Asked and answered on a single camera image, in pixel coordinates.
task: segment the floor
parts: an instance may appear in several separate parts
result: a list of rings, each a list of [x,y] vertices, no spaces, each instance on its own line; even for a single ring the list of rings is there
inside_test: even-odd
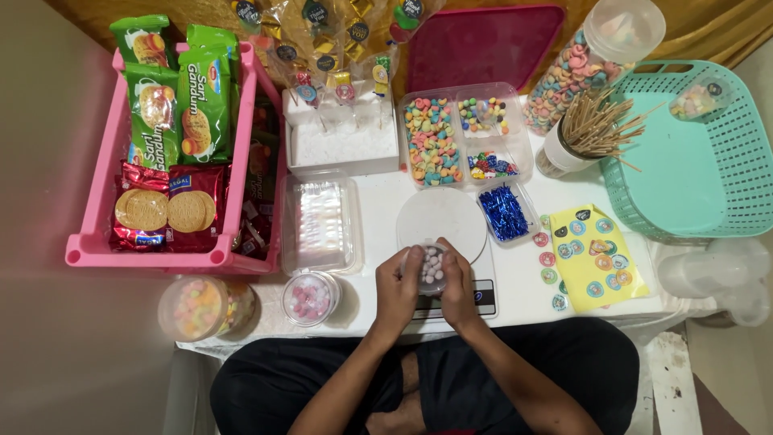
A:
[[[771,385],[761,382],[758,367],[764,366],[755,354],[755,349],[757,354],[760,351],[762,331],[708,327],[694,320],[688,320],[686,326],[693,372],[750,435],[773,434],[763,394],[768,392],[764,387]]]

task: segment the pink lid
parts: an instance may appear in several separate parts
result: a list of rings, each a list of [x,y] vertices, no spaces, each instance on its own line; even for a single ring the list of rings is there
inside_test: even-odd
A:
[[[520,90],[563,24],[557,5],[440,11],[410,40],[406,93],[497,81]]]

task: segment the hand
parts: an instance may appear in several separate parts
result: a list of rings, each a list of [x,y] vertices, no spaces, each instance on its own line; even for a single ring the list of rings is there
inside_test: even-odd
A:
[[[481,321],[475,309],[475,299],[472,294],[470,262],[462,257],[445,238],[439,238],[438,243],[448,249],[443,254],[443,273],[446,279],[441,296],[443,317],[454,330],[461,334],[461,329]]]
[[[408,258],[401,279],[400,264],[406,254]],[[423,257],[424,250],[416,245],[402,249],[376,268],[376,320],[369,333],[388,347],[394,344],[414,317]]]

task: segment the black shorts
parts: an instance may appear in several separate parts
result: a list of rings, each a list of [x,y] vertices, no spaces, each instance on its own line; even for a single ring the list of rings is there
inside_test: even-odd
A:
[[[531,365],[574,397],[607,435],[628,429],[636,405],[638,353],[609,323],[575,317],[548,324],[495,328]],[[295,417],[357,347],[360,338],[267,338],[223,364],[210,391],[222,435],[286,434]],[[459,337],[416,348],[421,411],[428,433],[532,433]],[[389,351],[346,434],[367,434],[369,414],[394,411],[403,396],[400,350]]]

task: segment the pink basket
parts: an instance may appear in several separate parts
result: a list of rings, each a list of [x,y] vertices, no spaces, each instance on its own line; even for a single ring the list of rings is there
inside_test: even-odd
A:
[[[135,267],[161,269],[170,273],[250,273],[265,274],[279,270],[279,236],[281,233],[281,207],[274,208],[274,227],[271,231],[271,250],[266,261],[251,259],[231,252],[233,240],[239,233],[244,180],[247,175],[247,157],[250,152],[252,115],[255,105],[257,82],[279,115],[280,148],[277,167],[277,188],[274,200],[281,200],[279,180],[287,174],[284,150],[284,116],[281,99],[268,73],[256,58],[249,43],[240,43],[242,63],[242,88],[237,124],[236,141],[233,148],[233,168],[230,189],[226,202],[223,233],[211,252],[204,254],[136,253],[112,252],[107,241],[110,238],[113,207],[115,203],[114,175],[121,171],[121,159],[126,158],[128,138],[131,135],[127,84],[121,71],[124,61],[118,50],[113,57],[113,68],[118,79],[113,93],[110,114],[107,117],[102,146],[91,181],[91,191],[83,216],[80,233],[73,234],[67,241],[65,261],[78,267]],[[177,44],[178,53],[186,51],[187,44]]]

